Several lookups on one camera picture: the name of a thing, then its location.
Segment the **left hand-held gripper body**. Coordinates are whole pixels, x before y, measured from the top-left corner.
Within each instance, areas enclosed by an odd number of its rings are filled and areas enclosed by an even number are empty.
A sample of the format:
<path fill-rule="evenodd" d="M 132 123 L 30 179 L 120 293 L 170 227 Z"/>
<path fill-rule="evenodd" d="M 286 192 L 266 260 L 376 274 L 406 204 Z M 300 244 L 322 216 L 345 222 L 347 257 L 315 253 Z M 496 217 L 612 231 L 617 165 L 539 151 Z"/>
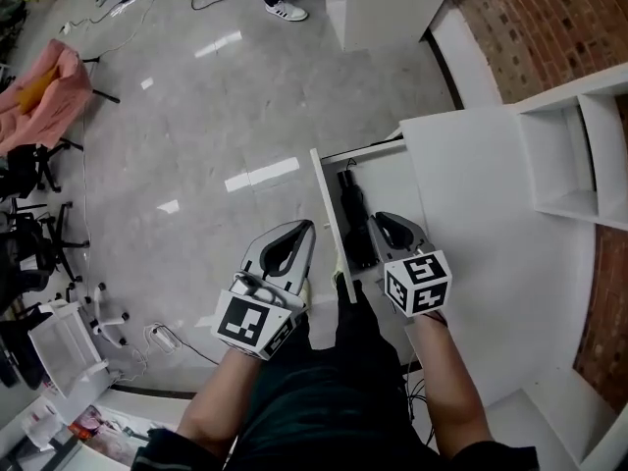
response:
<path fill-rule="evenodd" d="M 298 294 L 238 272 L 220 293 L 211 332 L 251 357 L 271 359 L 305 313 Z"/>

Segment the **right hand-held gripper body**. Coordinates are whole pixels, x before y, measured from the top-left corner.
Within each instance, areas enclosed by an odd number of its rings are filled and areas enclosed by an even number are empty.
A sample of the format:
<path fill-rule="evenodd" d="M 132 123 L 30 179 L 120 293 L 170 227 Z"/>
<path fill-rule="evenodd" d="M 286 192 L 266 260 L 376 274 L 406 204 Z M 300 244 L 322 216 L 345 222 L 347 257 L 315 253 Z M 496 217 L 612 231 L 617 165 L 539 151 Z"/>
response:
<path fill-rule="evenodd" d="M 442 250 L 427 253 L 383 250 L 379 258 L 383 269 L 382 293 L 395 310 L 411 318 L 447 304 L 452 273 Z"/>

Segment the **black umbrella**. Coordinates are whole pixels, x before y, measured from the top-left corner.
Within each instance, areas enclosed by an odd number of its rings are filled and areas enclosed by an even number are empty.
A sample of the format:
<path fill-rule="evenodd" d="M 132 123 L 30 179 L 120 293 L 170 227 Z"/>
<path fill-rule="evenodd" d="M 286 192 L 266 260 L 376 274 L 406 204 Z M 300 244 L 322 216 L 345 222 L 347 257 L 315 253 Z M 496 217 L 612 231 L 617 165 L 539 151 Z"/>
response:
<path fill-rule="evenodd" d="M 348 224 L 343 246 L 351 264 L 358 270 L 366 270 L 375 267 L 379 260 L 368 229 L 369 214 L 364 194 L 351 171 L 351 167 L 356 165 L 357 162 L 349 158 L 345 168 L 337 173 L 340 183 L 340 204 Z"/>

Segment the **white drawer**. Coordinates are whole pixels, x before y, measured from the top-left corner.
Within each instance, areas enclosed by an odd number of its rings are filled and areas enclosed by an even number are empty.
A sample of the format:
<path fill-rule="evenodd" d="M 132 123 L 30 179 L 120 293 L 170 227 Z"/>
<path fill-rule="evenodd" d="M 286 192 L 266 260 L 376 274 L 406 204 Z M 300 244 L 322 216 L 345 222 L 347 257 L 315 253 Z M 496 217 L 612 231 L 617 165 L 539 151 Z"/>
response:
<path fill-rule="evenodd" d="M 381 141 L 339 154 L 324 156 L 318 149 L 310 150 L 314 172 L 322 194 L 333 236 L 340 258 L 349 297 L 356 300 L 354 279 L 375 282 L 382 277 L 379 267 L 359 269 L 349 260 L 344 249 L 344 238 L 349 223 L 341 206 L 338 173 L 351 171 L 354 181 L 363 194 L 366 212 L 390 212 L 406 218 L 428 230 L 420 190 L 410 154 L 402 139 Z"/>

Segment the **person's left forearm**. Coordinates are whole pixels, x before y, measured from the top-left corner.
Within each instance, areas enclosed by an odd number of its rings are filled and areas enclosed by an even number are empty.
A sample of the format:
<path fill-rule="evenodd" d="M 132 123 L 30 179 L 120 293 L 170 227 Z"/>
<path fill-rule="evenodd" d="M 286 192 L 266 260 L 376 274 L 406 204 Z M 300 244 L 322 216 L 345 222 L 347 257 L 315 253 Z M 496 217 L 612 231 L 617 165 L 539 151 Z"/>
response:
<path fill-rule="evenodd" d="M 230 349 L 187 406 L 176 433 L 222 462 L 242 427 L 264 361 Z"/>

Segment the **person's right forearm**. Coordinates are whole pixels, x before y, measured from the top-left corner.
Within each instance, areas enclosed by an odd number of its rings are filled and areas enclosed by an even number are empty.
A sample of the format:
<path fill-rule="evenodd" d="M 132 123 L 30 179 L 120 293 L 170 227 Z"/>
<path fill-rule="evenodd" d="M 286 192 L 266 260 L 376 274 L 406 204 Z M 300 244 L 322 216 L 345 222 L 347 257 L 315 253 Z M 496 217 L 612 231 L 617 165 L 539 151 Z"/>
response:
<path fill-rule="evenodd" d="M 440 454 L 452 459 L 470 445 L 489 441 L 482 400 L 444 318 L 419 315 L 411 329 Z"/>

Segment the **white desk with shelves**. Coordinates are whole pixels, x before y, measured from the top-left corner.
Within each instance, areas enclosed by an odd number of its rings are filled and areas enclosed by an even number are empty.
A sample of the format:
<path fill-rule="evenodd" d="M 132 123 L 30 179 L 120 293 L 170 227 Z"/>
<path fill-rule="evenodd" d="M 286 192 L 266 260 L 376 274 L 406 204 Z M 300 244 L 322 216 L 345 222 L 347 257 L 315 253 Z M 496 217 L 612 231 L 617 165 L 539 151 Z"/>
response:
<path fill-rule="evenodd" d="M 429 240 L 446 257 L 445 315 L 485 404 L 570 369 L 593 279 L 593 225 L 537 211 L 503 106 L 400 124 Z"/>

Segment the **white power strip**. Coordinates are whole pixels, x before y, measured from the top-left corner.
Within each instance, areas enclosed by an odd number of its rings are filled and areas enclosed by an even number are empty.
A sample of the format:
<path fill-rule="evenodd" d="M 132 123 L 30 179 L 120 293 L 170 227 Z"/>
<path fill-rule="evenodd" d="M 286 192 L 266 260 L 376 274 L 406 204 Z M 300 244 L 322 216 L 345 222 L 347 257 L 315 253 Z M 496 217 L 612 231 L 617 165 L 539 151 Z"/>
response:
<path fill-rule="evenodd" d="M 177 349 L 176 342 L 161 325 L 154 325 L 149 331 L 150 338 L 167 354 Z"/>

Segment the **person's dark clothing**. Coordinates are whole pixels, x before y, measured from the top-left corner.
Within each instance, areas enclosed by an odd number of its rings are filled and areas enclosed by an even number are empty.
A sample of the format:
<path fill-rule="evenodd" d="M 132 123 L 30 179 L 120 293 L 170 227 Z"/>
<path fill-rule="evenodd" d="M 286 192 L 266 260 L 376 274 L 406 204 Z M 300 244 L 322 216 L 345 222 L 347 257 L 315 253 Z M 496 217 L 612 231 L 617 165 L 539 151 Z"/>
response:
<path fill-rule="evenodd" d="M 533 447 L 489 441 L 454 458 L 414 430 L 394 347 L 381 335 L 362 285 L 349 297 L 338 277 L 339 320 L 331 348 L 310 344 L 302 322 L 263 360 L 242 427 L 222 462 L 176 433 L 158 429 L 131 471 L 539 471 Z"/>

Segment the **white mesh office chair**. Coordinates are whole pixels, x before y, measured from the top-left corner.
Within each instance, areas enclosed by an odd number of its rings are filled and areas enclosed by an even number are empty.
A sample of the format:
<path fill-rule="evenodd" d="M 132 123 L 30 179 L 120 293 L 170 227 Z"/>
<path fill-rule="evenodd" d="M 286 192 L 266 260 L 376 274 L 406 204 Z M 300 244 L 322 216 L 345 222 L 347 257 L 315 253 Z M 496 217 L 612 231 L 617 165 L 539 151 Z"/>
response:
<path fill-rule="evenodd" d="M 65 294 L 39 306 L 45 320 L 28 331 L 31 344 L 50 381 L 65 398 L 81 382 L 89 381 L 108 367 L 94 339 L 100 337 L 116 348 L 129 344 L 120 327 L 130 318 L 128 312 L 108 314 L 107 286 L 99 283 L 92 296 L 72 301 L 74 284 Z"/>

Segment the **white cluttered worktable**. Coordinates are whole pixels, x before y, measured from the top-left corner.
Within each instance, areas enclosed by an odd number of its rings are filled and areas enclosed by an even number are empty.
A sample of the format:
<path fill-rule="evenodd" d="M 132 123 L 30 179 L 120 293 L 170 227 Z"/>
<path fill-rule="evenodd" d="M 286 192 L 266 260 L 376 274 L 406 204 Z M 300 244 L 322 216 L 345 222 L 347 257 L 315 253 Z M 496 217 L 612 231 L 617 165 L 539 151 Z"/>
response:
<path fill-rule="evenodd" d="M 95 406 L 140 434 L 149 427 L 176 424 L 191 398 L 191 392 L 116 385 L 103 393 Z M 22 420 L 35 402 L 36 392 L 0 384 L 0 471 L 39 471 L 49 463 L 61 468 L 79 449 L 78 438 L 67 428 L 62 428 L 45 450 L 30 441 Z"/>

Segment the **black office chair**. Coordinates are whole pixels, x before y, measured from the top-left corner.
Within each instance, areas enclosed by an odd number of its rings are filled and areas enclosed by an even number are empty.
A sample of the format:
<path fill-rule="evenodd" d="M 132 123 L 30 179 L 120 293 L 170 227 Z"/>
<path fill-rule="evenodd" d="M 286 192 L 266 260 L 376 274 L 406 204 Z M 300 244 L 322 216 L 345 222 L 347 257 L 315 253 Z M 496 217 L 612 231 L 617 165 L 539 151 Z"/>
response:
<path fill-rule="evenodd" d="M 27 198 L 35 188 L 43 190 L 43 180 L 47 180 L 53 192 L 59 193 L 62 189 L 55 183 L 49 161 L 57 153 L 71 148 L 84 150 L 82 145 L 65 138 L 52 149 L 31 144 L 11 150 L 6 157 L 6 166 L 0 167 L 0 202 L 9 198 Z"/>
<path fill-rule="evenodd" d="M 57 270 L 65 271 L 72 288 L 83 281 L 72 270 L 66 251 L 87 249 L 90 242 L 63 239 L 66 213 L 73 206 L 67 201 L 56 216 L 39 219 L 28 208 L 6 215 L 8 228 L 0 232 L 0 314 L 23 294 L 45 290 Z"/>

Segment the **orange cushion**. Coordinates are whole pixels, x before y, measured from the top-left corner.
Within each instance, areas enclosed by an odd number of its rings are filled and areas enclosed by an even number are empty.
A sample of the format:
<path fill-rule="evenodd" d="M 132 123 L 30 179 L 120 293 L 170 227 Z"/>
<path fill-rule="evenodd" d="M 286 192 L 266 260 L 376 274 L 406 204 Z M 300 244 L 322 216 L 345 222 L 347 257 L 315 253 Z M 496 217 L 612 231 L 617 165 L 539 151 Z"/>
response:
<path fill-rule="evenodd" d="M 59 77 L 59 69 L 54 67 L 42 77 L 36 78 L 16 91 L 15 100 L 19 105 L 20 113 L 25 115 L 31 112 L 43 98 L 48 86 Z"/>

